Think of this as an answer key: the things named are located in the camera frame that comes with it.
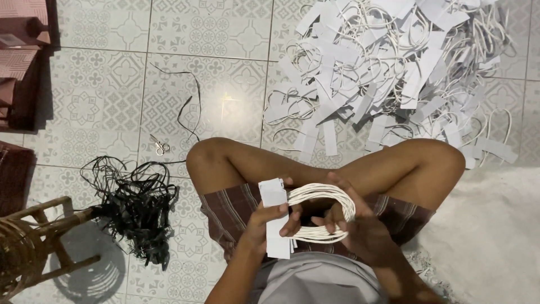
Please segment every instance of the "white carpet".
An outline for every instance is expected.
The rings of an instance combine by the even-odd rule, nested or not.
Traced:
[[[465,172],[411,242],[467,303],[540,302],[540,168]]]

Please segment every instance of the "wooden stool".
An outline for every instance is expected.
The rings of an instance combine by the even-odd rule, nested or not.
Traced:
[[[92,210],[74,213],[49,222],[45,209],[60,204],[71,205],[71,198],[60,197],[28,209],[0,217],[0,303],[7,302],[24,288],[58,277],[100,260],[95,255],[74,263],[66,252],[60,237],[71,228],[92,219]],[[37,224],[23,221],[32,216]],[[49,254],[56,253],[60,268],[42,274]]]

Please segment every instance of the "white cord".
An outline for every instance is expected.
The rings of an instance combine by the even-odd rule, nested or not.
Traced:
[[[347,222],[354,220],[356,214],[356,206],[353,200],[340,188],[330,184],[312,183],[303,187],[296,188],[289,193],[289,205],[293,206],[303,201],[317,199],[321,197],[327,197],[329,199],[335,199],[343,208],[343,215]],[[330,244],[343,240],[347,237],[348,233],[342,231],[336,225],[335,233],[330,234],[326,230],[325,226],[321,227],[304,227],[300,228],[291,239],[305,241],[310,243]]]

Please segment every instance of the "tiled floor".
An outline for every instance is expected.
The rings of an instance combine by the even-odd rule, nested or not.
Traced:
[[[61,50],[50,60],[52,96],[44,95],[36,134],[0,133],[0,140],[35,150],[30,199],[43,202],[61,195],[76,208],[96,201],[80,177],[80,168],[98,155],[146,161],[183,160],[195,138],[176,122],[187,98],[182,122],[201,138],[225,136],[296,158],[290,147],[295,134],[274,132],[298,127],[298,121],[262,125],[267,88],[284,75],[277,61],[303,4],[313,0],[57,0]],[[540,164],[540,0],[499,0],[510,9],[509,28],[515,47],[502,69],[488,78],[487,113],[506,107],[512,115],[508,143],[519,163]],[[200,105],[190,75],[201,85]],[[492,138],[502,140],[508,118],[497,112]],[[327,157],[321,137],[311,161],[339,167],[362,155],[369,124],[358,132],[336,122],[339,155]],[[155,154],[153,134],[171,145]],[[497,164],[494,157],[488,163]],[[144,267],[122,252],[93,224],[66,236],[68,248],[81,259],[101,253],[103,259],[83,270],[25,290],[19,303],[201,303],[224,269],[221,249],[207,232],[199,200],[183,164],[171,166],[180,186],[180,201],[171,220],[171,264],[162,272]],[[51,260],[49,267],[57,262]]]

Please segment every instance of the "striped shorts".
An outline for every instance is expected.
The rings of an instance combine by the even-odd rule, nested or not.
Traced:
[[[249,217],[261,201],[259,187],[256,183],[247,183],[202,195],[200,199],[201,212],[208,217],[210,237],[221,245],[228,262],[246,229]],[[386,195],[368,195],[364,200],[386,225],[394,242],[400,246],[410,241],[435,214],[434,211]],[[357,259],[341,242],[317,244],[297,241],[297,245],[295,253],[324,252]]]

